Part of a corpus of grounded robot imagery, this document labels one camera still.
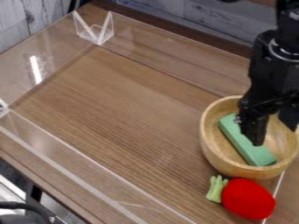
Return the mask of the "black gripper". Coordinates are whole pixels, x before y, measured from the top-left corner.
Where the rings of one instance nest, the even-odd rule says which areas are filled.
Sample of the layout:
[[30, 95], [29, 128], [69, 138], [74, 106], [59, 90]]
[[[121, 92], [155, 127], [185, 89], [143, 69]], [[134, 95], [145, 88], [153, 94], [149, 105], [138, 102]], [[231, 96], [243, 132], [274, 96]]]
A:
[[261, 146], [273, 114], [291, 131], [299, 125], [299, 43], [291, 51], [278, 42], [275, 31], [263, 32], [254, 42], [247, 76], [251, 84], [238, 103], [239, 127]]

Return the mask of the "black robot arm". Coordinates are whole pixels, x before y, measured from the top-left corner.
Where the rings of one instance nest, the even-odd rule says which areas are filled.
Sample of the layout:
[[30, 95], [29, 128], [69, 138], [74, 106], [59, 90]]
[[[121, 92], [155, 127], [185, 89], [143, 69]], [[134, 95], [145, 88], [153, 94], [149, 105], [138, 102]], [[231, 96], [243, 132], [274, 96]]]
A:
[[291, 131], [299, 126], [299, 0], [275, 0], [275, 19], [277, 28], [257, 36], [250, 88], [238, 102], [241, 132], [255, 146], [273, 114]]

